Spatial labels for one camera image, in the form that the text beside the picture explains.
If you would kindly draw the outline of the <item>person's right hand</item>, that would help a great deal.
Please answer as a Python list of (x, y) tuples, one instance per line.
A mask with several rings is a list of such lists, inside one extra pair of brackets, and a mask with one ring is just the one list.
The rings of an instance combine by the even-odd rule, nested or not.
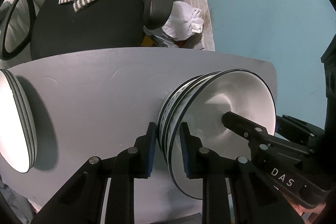
[(319, 204), (317, 207), (312, 209), (307, 209), (299, 204), (294, 203), (291, 199), (287, 199), (291, 207), (300, 215), (303, 216), (305, 213), (310, 214), (307, 219), (304, 220), (305, 223), (313, 223), (317, 217), (322, 213), (326, 204)]

